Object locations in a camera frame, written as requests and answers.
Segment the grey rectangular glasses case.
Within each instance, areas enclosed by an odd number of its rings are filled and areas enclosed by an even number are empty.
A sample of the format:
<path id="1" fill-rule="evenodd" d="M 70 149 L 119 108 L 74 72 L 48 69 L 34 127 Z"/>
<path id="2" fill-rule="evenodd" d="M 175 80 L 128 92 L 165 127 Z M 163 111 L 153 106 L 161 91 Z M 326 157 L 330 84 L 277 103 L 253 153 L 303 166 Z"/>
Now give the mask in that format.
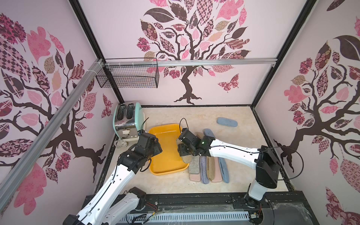
<path id="1" fill-rule="evenodd" d="M 188 172 L 190 174 L 199 174 L 200 173 L 200 157 L 192 156 L 192 159 L 189 163 Z"/>

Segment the black base frame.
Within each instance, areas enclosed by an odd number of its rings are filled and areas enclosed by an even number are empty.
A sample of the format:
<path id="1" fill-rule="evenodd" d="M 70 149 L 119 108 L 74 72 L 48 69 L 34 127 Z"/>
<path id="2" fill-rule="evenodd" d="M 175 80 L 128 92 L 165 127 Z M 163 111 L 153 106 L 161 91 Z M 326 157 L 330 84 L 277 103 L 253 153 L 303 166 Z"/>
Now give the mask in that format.
<path id="1" fill-rule="evenodd" d="M 250 221 L 223 222 L 172 222 L 148 225 L 317 225 L 304 194 L 295 192 L 269 192 L 256 206 L 245 203 L 245 193 L 200 194 L 146 194 L 142 209 L 137 213 L 186 213 L 186 212 L 248 212 Z"/>

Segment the pink glasses case right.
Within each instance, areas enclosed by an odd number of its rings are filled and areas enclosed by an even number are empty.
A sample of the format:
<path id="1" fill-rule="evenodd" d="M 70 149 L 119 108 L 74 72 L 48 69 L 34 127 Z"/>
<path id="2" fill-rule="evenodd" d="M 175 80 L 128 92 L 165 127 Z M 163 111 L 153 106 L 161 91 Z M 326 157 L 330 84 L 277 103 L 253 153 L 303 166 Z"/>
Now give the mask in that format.
<path id="1" fill-rule="evenodd" d="M 211 180 L 212 183 L 219 183 L 222 182 L 222 174 L 220 169 L 220 164 L 217 157 L 214 157 L 214 179 Z"/>

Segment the horizontal aluminium rail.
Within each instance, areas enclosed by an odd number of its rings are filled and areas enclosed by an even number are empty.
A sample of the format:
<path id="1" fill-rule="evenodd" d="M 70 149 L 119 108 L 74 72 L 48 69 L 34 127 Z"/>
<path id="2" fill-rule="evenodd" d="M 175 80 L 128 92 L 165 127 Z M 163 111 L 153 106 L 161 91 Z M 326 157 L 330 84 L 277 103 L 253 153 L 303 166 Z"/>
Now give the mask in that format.
<path id="1" fill-rule="evenodd" d="M 215 65 L 252 65 L 271 64 L 275 65 L 276 58 L 245 58 L 245 59 L 220 59 L 220 60 L 184 60 L 184 61 L 110 61 L 107 66 L 147 66 L 147 67 L 171 67 L 171 66 L 215 66 Z"/>

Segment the pink glasses case left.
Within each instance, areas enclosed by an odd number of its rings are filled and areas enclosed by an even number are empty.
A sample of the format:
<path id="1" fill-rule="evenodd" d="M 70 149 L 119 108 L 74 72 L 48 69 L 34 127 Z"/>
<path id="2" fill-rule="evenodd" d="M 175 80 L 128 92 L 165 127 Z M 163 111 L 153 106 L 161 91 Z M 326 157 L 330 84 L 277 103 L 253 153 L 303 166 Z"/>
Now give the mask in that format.
<path id="1" fill-rule="evenodd" d="M 201 175 L 198 174 L 190 174 L 189 179 L 191 182 L 200 182 L 201 181 Z"/>

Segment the mint green chrome toaster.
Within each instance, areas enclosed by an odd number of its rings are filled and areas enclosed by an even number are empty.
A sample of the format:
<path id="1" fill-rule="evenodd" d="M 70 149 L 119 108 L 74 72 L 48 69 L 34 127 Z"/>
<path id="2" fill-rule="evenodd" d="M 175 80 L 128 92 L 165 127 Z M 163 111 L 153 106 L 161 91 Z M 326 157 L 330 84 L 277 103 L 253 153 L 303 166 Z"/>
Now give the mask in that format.
<path id="1" fill-rule="evenodd" d="M 118 104 L 113 116 L 113 129 L 119 140 L 138 140 L 141 131 L 146 130 L 146 118 L 139 102 Z"/>

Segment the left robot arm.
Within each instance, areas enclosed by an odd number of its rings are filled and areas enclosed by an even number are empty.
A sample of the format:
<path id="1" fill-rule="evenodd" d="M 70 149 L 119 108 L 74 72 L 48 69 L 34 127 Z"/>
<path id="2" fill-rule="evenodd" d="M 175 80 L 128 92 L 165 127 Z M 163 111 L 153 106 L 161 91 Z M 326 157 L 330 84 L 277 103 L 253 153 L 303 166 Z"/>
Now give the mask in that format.
<path id="1" fill-rule="evenodd" d="M 138 142 L 120 155 L 116 168 L 96 195 L 76 215 L 68 215 L 63 224 L 115 225 L 136 208 L 142 209 L 146 193 L 136 187 L 130 189 L 120 201 L 115 200 L 146 162 L 161 152 L 155 135 L 141 134 Z"/>

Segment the tan glasses case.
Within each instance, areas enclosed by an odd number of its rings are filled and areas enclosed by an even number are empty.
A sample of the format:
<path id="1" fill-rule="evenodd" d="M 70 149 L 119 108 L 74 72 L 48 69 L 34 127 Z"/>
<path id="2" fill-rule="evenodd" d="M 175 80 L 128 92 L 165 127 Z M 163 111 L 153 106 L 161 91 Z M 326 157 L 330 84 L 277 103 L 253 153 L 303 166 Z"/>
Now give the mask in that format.
<path id="1" fill-rule="evenodd" d="M 204 137 L 204 134 L 200 132 L 196 132 L 196 135 L 199 139 L 202 139 Z"/>
<path id="2" fill-rule="evenodd" d="M 206 157 L 206 174 L 210 181 L 215 179 L 215 159 L 213 157 Z"/>

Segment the beige glasses case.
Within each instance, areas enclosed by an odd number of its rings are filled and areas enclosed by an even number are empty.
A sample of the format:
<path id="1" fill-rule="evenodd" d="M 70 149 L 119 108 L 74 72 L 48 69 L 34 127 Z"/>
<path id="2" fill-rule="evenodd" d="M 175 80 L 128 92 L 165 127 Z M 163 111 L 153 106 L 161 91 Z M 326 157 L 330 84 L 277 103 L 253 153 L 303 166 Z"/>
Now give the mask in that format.
<path id="1" fill-rule="evenodd" d="M 192 155 L 181 156 L 181 159 L 185 164 L 189 164 L 193 160 L 193 156 Z"/>

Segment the yellow plastic storage tray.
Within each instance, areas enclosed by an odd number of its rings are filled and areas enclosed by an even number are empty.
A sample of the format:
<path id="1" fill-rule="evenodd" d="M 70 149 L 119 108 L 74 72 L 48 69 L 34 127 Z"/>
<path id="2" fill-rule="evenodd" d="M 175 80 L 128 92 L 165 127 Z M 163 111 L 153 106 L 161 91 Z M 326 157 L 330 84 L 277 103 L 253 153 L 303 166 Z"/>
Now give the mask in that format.
<path id="1" fill-rule="evenodd" d="M 180 126 L 177 124 L 167 124 L 153 127 L 149 131 L 158 138 L 162 148 L 162 153 L 153 156 L 150 172 L 153 175 L 167 175 L 178 173 L 188 168 L 189 164 L 183 162 L 178 153 L 177 139 L 180 136 Z"/>

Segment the pink glasses case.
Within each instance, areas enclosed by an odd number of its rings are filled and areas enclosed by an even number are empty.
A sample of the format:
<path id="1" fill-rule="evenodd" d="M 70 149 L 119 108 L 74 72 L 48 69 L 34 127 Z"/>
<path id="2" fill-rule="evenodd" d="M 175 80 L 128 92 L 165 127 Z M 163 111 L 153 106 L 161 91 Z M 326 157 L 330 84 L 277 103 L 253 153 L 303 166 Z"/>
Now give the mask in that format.
<path id="1" fill-rule="evenodd" d="M 220 164 L 217 157 L 214 157 L 214 179 L 211 180 L 212 183 L 219 183 L 222 182 L 222 174 L 220 169 Z"/>
<path id="2" fill-rule="evenodd" d="M 201 175 L 198 174 L 190 174 L 189 179 L 191 182 L 200 182 L 201 181 Z"/>

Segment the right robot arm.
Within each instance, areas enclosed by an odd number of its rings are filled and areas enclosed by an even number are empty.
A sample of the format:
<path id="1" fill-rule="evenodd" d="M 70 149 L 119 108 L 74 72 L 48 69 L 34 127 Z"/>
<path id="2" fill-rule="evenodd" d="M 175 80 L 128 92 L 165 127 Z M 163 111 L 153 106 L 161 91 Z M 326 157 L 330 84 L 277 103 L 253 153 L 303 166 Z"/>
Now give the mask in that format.
<path id="1" fill-rule="evenodd" d="M 247 201 L 260 202 L 268 189 L 276 189 L 280 162 L 271 148 L 261 146 L 246 148 L 225 143 L 211 136 L 199 138 L 187 128 L 180 130 L 178 152 L 181 156 L 193 155 L 228 159 L 256 171 L 256 176 L 251 182 L 247 194 Z"/>

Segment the lavender glasses case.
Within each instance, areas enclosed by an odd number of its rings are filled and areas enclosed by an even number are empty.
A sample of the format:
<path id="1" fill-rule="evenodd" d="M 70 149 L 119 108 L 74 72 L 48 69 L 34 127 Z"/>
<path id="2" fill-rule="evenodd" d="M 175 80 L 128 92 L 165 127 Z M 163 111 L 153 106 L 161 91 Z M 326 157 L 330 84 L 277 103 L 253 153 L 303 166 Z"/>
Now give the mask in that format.
<path id="1" fill-rule="evenodd" d="M 203 184 L 209 184 L 210 180 L 207 176 L 207 158 L 206 156 L 200 157 L 200 175 Z"/>

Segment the white toaster plug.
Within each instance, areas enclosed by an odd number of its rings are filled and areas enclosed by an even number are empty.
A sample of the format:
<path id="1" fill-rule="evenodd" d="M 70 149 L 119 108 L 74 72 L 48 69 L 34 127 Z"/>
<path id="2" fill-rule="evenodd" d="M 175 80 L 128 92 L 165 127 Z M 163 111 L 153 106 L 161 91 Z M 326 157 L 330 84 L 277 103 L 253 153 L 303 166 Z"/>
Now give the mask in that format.
<path id="1" fill-rule="evenodd" d="M 123 140 L 115 140 L 113 142 L 113 145 L 115 146 L 115 148 L 121 148 L 121 147 L 127 147 L 128 143 Z"/>

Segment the diagonal aluminium rail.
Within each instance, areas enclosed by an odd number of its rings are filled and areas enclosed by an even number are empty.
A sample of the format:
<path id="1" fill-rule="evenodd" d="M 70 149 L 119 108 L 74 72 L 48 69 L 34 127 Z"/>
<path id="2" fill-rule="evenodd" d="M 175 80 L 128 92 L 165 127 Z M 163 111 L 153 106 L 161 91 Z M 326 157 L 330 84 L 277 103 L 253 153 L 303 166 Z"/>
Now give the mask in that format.
<path id="1" fill-rule="evenodd" d="M 30 148 L 25 152 L 18 163 L 16 163 L 10 173 L 3 180 L 1 183 L 1 210 L 5 208 L 13 194 L 17 191 L 18 187 L 28 175 L 41 153 L 45 150 L 52 137 L 56 134 L 63 121 L 66 119 L 67 115 L 74 108 L 81 95 L 85 92 L 92 79 L 94 79 L 97 73 L 102 69 L 104 65 L 103 61 L 103 59 L 97 59 L 93 62 L 90 68 L 86 71 L 84 78 L 80 80 L 74 90 L 66 98 L 65 102 L 49 121 L 49 124 L 45 126 L 43 131 L 41 131 L 35 138 Z"/>

